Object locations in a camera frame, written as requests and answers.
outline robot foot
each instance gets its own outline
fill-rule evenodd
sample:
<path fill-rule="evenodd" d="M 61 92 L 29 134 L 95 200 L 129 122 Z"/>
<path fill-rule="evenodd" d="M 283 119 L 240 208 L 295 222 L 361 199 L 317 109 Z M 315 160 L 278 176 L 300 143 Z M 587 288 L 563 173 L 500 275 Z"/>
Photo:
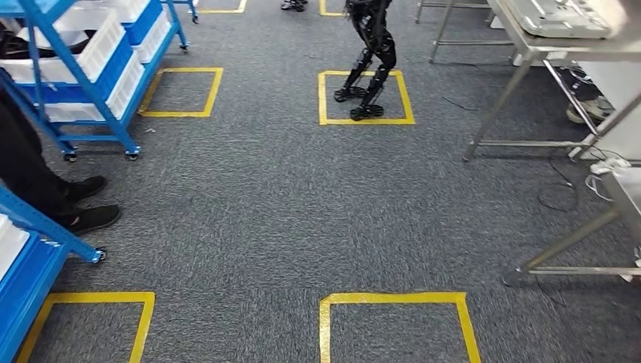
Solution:
<path fill-rule="evenodd" d="M 374 119 L 381 117 L 385 111 L 382 106 L 377 104 L 368 104 L 367 106 L 358 106 L 349 112 L 349 116 L 354 121 L 361 121 L 362 119 Z"/>
<path fill-rule="evenodd" d="M 336 102 L 345 102 L 354 98 L 363 98 L 367 91 L 362 87 L 341 88 L 334 92 Z"/>
<path fill-rule="evenodd" d="M 280 5 L 281 10 L 296 10 L 298 12 L 305 11 L 306 0 L 285 0 Z"/>

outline black robot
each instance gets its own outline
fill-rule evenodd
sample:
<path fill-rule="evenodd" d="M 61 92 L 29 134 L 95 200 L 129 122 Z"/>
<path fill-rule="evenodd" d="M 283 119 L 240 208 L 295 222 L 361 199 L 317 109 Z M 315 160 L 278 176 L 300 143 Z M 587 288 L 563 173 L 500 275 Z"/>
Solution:
<path fill-rule="evenodd" d="M 283 4 L 280 5 L 280 9 L 300 12 L 305 11 L 305 5 L 307 5 L 307 0 L 284 0 Z"/>
<path fill-rule="evenodd" d="M 345 11 L 351 19 L 358 35 L 365 42 L 365 49 L 358 56 L 354 68 L 349 73 L 345 84 L 334 92 L 337 102 L 345 102 L 353 98 L 362 98 L 361 105 L 350 112 L 354 121 L 381 117 L 384 110 L 374 104 L 383 89 L 383 83 L 389 71 L 396 65 L 396 49 L 392 34 L 387 31 L 387 7 L 392 0 L 346 0 Z M 376 55 L 382 62 L 374 78 L 370 81 L 367 90 L 354 86 L 361 78 L 361 74 L 372 63 L 372 56 Z"/>

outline blue shelving rack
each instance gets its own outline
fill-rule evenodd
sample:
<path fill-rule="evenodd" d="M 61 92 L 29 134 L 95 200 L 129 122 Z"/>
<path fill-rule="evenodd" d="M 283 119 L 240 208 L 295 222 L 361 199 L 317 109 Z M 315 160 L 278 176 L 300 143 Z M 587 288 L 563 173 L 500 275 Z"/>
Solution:
<path fill-rule="evenodd" d="M 39 127 L 49 135 L 56 145 L 62 150 L 65 160 L 76 160 L 76 148 L 72 145 L 74 141 L 117 141 L 125 148 L 125 155 L 130 160 L 138 158 L 140 147 L 132 140 L 127 132 L 127 127 L 132 120 L 138 105 L 141 103 L 144 93 L 146 92 L 154 74 L 158 70 L 160 61 L 163 59 L 164 54 L 167 52 L 169 45 L 175 35 L 180 39 L 180 48 L 187 51 L 189 43 L 184 35 L 178 14 L 175 10 L 175 0 L 163 0 L 172 15 L 171 29 L 167 33 L 161 46 L 156 54 L 148 64 L 144 64 L 144 74 L 138 86 L 135 89 L 134 96 L 129 100 L 129 105 L 125 109 L 121 119 L 117 119 L 110 108 L 106 105 L 96 89 L 91 84 L 82 68 L 76 62 L 76 59 L 71 54 L 71 51 L 64 44 L 60 35 L 53 27 L 53 23 L 59 18 L 76 0 L 0 0 L 0 17 L 24 19 L 29 31 L 29 38 L 35 39 L 34 27 L 39 28 L 42 35 L 51 44 L 51 47 L 56 52 L 58 57 L 64 62 L 65 66 L 69 69 L 71 74 L 77 79 L 78 84 L 82 87 L 87 98 L 92 102 L 100 114 L 103 116 L 104 121 L 95 120 L 74 120 L 70 123 L 51 123 L 45 113 L 45 104 L 42 98 L 42 81 L 41 72 L 39 67 L 39 52 L 35 42 L 29 42 L 29 54 L 33 60 L 33 72 L 36 81 L 36 99 L 31 100 L 20 90 L 11 80 L 11 77 L 6 72 L 0 72 L 0 82 L 7 89 L 9 95 L 18 103 L 20 109 Z M 63 126 L 107 126 L 111 130 L 110 135 L 102 134 L 73 134 L 66 133 L 62 130 Z"/>
<path fill-rule="evenodd" d="M 185 4 L 189 6 L 189 10 L 191 11 L 191 21 L 194 22 L 194 24 L 198 24 L 198 13 L 196 12 L 196 7 L 194 6 L 194 0 L 174 0 L 174 4 Z"/>
<path fill-rule="evenodd" d="M 96 263 L 106 252 L 89 246 L 2 186 L 0 213 L 29 233 L 29 240 L 0 280 L 0 361 L 10 362 L 67 256 L 75 253 Z"/>

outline yellow floor marking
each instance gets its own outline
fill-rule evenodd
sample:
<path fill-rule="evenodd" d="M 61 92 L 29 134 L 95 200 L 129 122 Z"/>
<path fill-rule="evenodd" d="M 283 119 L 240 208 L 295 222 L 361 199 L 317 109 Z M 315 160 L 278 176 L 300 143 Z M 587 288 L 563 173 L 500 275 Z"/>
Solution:
<path fill-rule="evenodd" d="M 318 74 L 318 119 L 322 126 L 325 125 L 413 125 L 414 113 L 412 112 L 412 104 L 410 103 L 410 96 L 407 94 L 405 86 L 405 78 L 400 70 L 393 70 L 389 73 L 390 76 L 396 78 L 398 83 L 398 90 L 401 93 L 401 102 L 403 103 L 403 110 L 405 118 L 402 119 L 364 119 L 361 121 L 354 121 L 353 119 L 328 119 L 327 118 L 327 96 L 326 84 L 327 76 L 349 76 L 348 70 L 326 70 Z M 365 76 L 373 76 L 374 72 L 363 72 Z"/>
<path fill-rule="evenodd" d="M 245 5 L 247 5 L 247 0 L 240 0 L 240 5 L 238 5 L 238 9 L 231 9 L 231 10 L 196 9 L 196 13 L 197 14 L 240 14 L 245 12 Z"/>
<path fill-rule="evenodd" d="M 132 354 L 129 356 L 129 363 L 139 363 L 144 351 L 144 343 L 147 340 L 147 333 L 151 324 L 153 305 L 156 301 L 156 294 L 153 292 L 110 292 L 110 293 L 50 293 L 40 308 L 29 333 L 26 335 L 23 346 L 18 352 L 16 363 L 27 363 L 36 346 L 36 341 L 42 328 L 45 326 L 47 317 L 51 313 L 54 304 L 76 304 L 76 303 L 142 303 L 142 313 L 138 322 L 138 331 L 134 339 Z"/>
<path fill-rule="evenodd" d="M 469 317 L 466 293 L 333 293 L 322 299 L 319 305 L 320 363 L 331 362 L 331 310 L 336 304 L 456 304 L 463 340 L 470 363 L 481 363 L 472 321 Z"/>
<path fill-rule="evenodd" d="M 324 17 L 344 17 L 345 14 L 343 13 L 330 13 L 327 12 L 327 0 L 318 0 L 318 10 L 320 12 L 320 15 L 323 15 Z"/>
<path fill-rule="evenodd" d="M 156 93 L 158 85 L 160 84 L 160 79 L 163 77 L 164 73 L 214 73 L 214 79 L 212 80 L 212 86 L 209 89 L 209 94 L 205 100 L 205 108 L 202 111 L 154 111 L 148 110 L 149 104 L 151 103 L 151 98 L 153 94 Z M 214 108 L 214 101 L 216 99 L 216 94 L 218 93 L 218 87 L 220 87 L 220 82 L 222 79 L 223 69 L 219 67 L 178 67 L 178 68 L 162 68 L 154 76 L 151 84 L 149 84 L 149 89 L 145 94 L 140 108 L 138 108 L 138 113 L 142 116 L 151 116 L 151 117 L 209 117 L 212 115 L 212 109 Z"/>

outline white cable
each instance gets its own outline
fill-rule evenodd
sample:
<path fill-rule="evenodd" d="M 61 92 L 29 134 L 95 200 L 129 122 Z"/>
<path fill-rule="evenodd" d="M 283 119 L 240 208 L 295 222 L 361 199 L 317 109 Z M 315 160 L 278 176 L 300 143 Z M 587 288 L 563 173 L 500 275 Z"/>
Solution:
<path fill-rule="evenodd" d="M 599 178 L 599 177 L 598 177 L 598 176 L 596 176 L 596 175 L 588 175 L 588 176 L 585 178 L 585 186 L 586 186 L 588 189 L 590 189 L 591 191 L 593 191 L 593 192 L 594 192 L 594 194 L 596 194 L 597 196 L 599 196 L 599 198 L 601 198 L 601 199 L 603 199 L 603 200 L 607 200 L 608 202 L 614 202 L 614 201 L 615 201 L 614 199 L 611 199 L 611 198 L 605 197 L 604 195 L 602 195 L 601 193 L 599 193 L 599 189 L 598 189 L 598 187 L 597 187 L 596 183 L 597 183 L 597 182 L 601 182 L 601 181 L 602 181 L 602 180 L 601 180 L 601 178 Z"/>

